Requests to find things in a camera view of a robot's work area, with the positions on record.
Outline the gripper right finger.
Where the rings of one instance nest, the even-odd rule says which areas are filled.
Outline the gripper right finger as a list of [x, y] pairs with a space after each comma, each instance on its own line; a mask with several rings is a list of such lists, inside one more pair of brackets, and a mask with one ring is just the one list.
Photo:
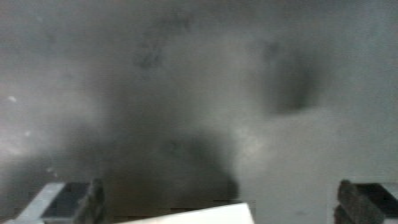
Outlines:
[[398, 183], [353, 183], [337, 188], [333, 224], [398, 224]]

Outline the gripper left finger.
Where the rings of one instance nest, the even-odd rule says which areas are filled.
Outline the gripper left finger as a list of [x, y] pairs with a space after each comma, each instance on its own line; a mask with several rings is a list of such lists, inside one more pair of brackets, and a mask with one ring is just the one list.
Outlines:
[[99, 179], [44, 185], [10, 224], [104, 224], [104, 190]]

